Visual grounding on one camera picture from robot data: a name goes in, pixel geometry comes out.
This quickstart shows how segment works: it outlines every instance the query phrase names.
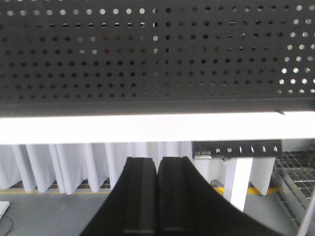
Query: metal grating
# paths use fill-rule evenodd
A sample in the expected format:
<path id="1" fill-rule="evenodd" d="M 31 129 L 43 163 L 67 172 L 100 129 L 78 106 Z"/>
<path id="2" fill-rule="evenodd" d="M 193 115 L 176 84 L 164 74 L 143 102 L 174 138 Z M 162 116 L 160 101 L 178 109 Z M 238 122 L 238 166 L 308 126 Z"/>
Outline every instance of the metal grating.
<path id="1" fill-rule="evenodd" d="M 315 185 L 315 170 L 312 168 L 298 168 L 287 172 L 287 174 L 306 199 L 310 200 Z"/>
<path id="2" fill-rule="evenodd" d="M 275 160 L 275 169 L 286 168 L 315 168 L 314 151 L 283 152 L 281 157 Z"/>

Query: perforated metal panel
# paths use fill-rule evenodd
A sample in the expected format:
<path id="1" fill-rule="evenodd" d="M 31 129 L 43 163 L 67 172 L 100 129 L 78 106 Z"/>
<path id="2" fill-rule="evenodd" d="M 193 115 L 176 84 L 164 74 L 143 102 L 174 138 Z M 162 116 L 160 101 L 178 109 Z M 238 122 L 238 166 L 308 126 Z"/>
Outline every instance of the perforated metal panel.
<path id="1" fill-rule="evenodd" d="M 1 0 L 0 114 L 313 110 L 312 0 Z"/>

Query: hole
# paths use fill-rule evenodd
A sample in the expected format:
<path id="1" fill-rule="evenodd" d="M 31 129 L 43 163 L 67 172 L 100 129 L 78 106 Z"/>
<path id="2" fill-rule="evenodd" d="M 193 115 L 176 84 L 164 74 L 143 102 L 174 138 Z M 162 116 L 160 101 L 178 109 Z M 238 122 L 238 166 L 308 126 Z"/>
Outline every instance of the hole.
<path id="1" fill-rule="evenodd" d="M 39 10 L 34 10 L 33 11 L 33 15 L 34 16 L 39 16 L 40 15 L 40 11 Z"/>
<path id="2" fill-rule="evenodd" d="M 14 11 L 11 11 L 11 10 L 7 11 L 6 14 L 7 16 L 14 16 Z"/>
<path id="3" fill-rule="evenodd" d="M 27 15 L 27 11 L 26 10 L 21 10 L 20 11 L 20 15 L 21 16 L 26 16 Z"/>
<path id="4" fill-rule="evenodd" d="M 47 10 L 46 11 L 47 16 L 51 16 L 51 15 L 53 15 L 53 13 L 54 13 L 53 10 Z"/>

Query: gray floor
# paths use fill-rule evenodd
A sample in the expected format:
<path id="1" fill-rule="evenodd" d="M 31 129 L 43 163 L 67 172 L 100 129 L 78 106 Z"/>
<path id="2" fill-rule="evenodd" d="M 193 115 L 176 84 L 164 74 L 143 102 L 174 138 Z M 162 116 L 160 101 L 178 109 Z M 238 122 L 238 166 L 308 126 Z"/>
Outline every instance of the gray floor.
<path id="1" fill-rule="evenodd" d="M 0 194 L 0 201 L 11 202 L 6 215 L 14 220 L 14 227 L 8 236 L 78 236 L 106 197 L 105 194 Z M 4 228 L 0 221 L 0 235 L 5 233 Z"/>
<path id="2" fill-rule="evenodd" d="M 0 194 L 11 201 L 6 215 L 14 220 L 8 236 L 78 236 L 107 197 L 105 194 Z M 245 213 L 288 236 L 296 234 L 290 215 L 276 195 L 248 195 Z M 0 236 L 9 226 L 0 220 Z"/>
<path id="3" fill-rule="evenodd" d="M 298 227 L 276 194 L 247 195 L 244 212 L 283 235 L 295 236 L 297 234 Z"/>

